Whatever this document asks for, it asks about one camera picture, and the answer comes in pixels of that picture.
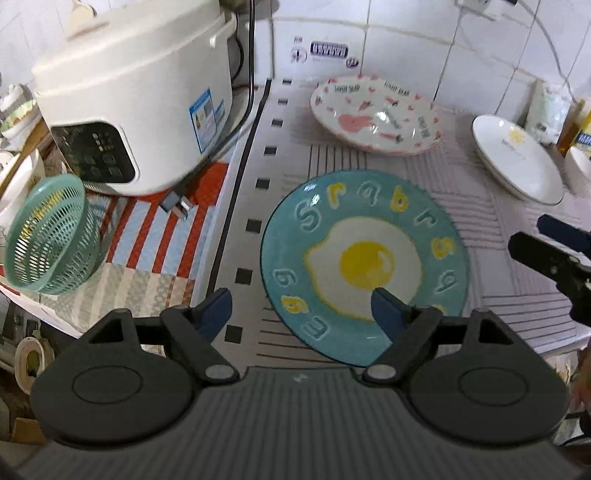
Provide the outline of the blue fried egg plate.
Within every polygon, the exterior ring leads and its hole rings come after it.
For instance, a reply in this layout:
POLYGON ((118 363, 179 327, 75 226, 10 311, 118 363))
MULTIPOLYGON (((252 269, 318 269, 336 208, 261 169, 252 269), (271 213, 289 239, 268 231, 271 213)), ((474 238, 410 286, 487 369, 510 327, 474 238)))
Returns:
POLYGON ((372 314, 374 290, 456 316, 470 261, 452 218, 427 192, 398 176, 348 170, 312 179, 276 206, 260 273, 298 339, 332 360, 367 366, 391 345, 372 314))

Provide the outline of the pink rabbit carrot plate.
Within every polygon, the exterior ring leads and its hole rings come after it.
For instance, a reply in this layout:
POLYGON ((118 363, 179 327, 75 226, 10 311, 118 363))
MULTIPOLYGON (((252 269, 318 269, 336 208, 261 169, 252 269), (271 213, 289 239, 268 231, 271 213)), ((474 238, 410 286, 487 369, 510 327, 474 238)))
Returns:
POLYGON ((417 155, 443 136, 442 117, 428 98, 376 75, 331 78, 315 88, 310 105, 322 127, 367 152, 417 155))

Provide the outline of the striped table mat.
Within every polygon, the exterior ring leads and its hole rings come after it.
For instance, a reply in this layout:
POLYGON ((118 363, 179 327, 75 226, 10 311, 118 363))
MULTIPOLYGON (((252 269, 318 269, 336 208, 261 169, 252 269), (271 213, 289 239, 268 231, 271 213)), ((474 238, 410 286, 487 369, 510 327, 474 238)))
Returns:
POLYGON ((513 261, 507 243, 518 231, 535 233, 543 214, 588 228, 588 200, 565 195, 559 205, 545 206, 511 195, 482 164, 467 113, 445 112, 442 141, 423 155, 390 158, 353 150, 315 120, 313 90, 291 80, 259 88, 252 130, 232 156, 219 198, 208 288, 231 292, 231 318, 214 341, 231 363, 238 368, 328 364, 276 315, 263 288, 259 252, 280 201, 305 181, 341 170, 399 176, 446 211, 469 257, 468 308, 492 309, 546 357, 587 343, 590 332, 570 319, 568 299, 548 279, 513 261))

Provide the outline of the white plastic bag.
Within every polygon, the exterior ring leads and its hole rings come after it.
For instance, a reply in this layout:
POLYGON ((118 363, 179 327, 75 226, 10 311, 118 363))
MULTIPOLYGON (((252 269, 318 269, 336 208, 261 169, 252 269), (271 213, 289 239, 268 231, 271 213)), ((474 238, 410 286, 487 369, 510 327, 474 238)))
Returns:
POLYGON ((556 144, 572 105, 567 86, 538 80, 525 122, 525 130, 541 145, 556 144))

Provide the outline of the white plate yellow print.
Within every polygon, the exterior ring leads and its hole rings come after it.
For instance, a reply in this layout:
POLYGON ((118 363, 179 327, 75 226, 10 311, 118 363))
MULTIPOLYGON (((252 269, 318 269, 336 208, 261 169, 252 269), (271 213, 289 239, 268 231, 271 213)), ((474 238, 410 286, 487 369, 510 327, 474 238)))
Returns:
POLYGON ((558 167, 523 128, 498 116, 479 115, 472 133, 484 165, 511 194, 549 206, 563 200, 558 167))

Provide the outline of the white rice cooker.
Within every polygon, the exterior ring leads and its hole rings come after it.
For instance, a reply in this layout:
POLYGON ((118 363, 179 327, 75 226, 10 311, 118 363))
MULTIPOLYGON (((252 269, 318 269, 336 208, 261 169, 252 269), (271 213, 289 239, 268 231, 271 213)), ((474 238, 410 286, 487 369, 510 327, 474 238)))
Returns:
POLYGON ((90 189, 145 196, 204 162, 232 104, 235 13, 216 1, 142 1, 100 15, 32 69, 69 170, 90 189))

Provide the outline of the yellow cooking wine bottle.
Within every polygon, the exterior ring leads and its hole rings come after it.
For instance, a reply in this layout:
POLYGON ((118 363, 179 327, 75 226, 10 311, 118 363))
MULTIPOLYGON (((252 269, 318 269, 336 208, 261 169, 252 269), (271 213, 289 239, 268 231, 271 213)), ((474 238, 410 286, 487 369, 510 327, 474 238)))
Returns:
POLYGON ((577 135, 586 124, 589 115, 589 97, 584 97, 574 107, 571 108, 557 143, 557 149, 563 157, 566 156, 568 150, 573 146, 577 135))

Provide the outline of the red striped cloth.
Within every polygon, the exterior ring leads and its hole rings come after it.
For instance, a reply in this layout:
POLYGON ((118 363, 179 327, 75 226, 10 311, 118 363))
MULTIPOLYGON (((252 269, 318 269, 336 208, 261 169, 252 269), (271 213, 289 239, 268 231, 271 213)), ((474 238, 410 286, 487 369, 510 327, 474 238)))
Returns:
POLYGON ((228 164, 205 168, 190 187, 187 218, 164 212, 157 195, 88 197, 101 234, 99 266, 80 287, 63 295, 19 290, 2 294, 25 311, 78 337, 112 309, 152 316, 169 306, 191 305, 199 296, 206 250, 221 204, 228 164))

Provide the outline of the green mesh basket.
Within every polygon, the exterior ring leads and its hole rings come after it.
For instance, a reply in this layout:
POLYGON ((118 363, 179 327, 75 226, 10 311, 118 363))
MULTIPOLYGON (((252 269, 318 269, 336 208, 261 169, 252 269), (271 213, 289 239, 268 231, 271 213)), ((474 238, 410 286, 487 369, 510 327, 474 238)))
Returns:
POLYGON ((4 273, 17 290, 69 293, 91 275, 99 254, 99 226, 82 181, 62 174, 39 182, 8 232, 4 273))

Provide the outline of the white ribbed bowl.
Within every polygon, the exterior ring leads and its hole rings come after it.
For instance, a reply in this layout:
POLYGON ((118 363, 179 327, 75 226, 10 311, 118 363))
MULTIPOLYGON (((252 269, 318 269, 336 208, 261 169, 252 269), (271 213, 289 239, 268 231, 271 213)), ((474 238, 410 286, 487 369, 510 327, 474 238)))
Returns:
POLYGON ((565 172, 572 192, 578 197, 589 197, 591 194, 590 159, 586 154, 571 147, 565 156, 565 172))

